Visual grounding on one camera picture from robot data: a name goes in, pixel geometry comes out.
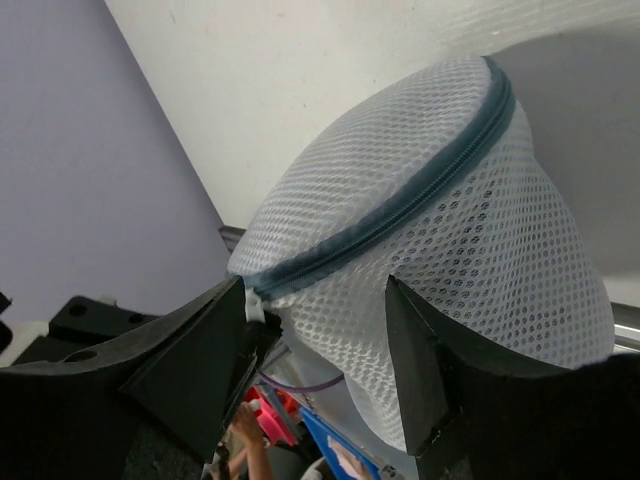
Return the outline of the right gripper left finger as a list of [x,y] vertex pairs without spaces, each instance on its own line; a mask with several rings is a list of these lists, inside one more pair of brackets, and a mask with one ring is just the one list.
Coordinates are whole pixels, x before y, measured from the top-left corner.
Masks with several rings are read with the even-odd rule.
[[198,479],[282,334],[238,278],[59,361],[1,371],[5,479]]

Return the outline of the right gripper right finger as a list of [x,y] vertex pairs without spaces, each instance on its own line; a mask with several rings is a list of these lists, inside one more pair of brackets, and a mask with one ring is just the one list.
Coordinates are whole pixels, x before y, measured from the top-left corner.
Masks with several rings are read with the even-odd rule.
[[639,357],[563,369],[447,317],[396,278],[386,326],[421,479],[635,479]]

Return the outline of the white mesh laundry bag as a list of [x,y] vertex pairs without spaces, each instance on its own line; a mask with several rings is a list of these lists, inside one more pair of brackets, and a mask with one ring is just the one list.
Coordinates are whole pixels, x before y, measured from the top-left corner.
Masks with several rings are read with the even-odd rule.
[[228,270],[345,374],[365,423],[398,450],[389,277],[559,367],[614,348],[602,277],[535,158],[509,78],[488,57],[432,65],[327,127],[267,195]]

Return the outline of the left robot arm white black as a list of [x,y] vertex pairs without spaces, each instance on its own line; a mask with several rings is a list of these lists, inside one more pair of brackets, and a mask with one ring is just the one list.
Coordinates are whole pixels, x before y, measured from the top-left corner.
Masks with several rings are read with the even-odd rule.
[[1,323],[1,365],[58,361],[142,325],[154,315],[119,307],[115,301],[71,298],[49,321]]

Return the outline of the person hand in background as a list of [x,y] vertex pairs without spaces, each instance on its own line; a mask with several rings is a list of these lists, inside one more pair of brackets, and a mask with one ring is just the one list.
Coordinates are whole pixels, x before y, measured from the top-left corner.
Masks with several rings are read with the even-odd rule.
[[246,402],[243,402],[238,407],[230,424],[230,429],[247,448],[264,444],[263,431],[253,410]]

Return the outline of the pink red background objects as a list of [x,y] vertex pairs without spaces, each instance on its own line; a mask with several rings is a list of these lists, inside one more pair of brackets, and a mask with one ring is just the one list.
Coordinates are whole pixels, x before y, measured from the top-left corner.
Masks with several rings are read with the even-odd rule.
[[288,393],[279,390],[265,391],[253,386],[245,395],[260,428],[273,444],[295,446],[302,434],[297,429],[300,421],[300,404]]

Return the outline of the blue storage bin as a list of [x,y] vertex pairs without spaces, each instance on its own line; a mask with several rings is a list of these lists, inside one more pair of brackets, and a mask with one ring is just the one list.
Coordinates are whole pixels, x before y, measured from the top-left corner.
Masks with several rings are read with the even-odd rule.
[[301,407],[300,415],[336,479],[419,479],[413,459],[378,438],[353,405]]

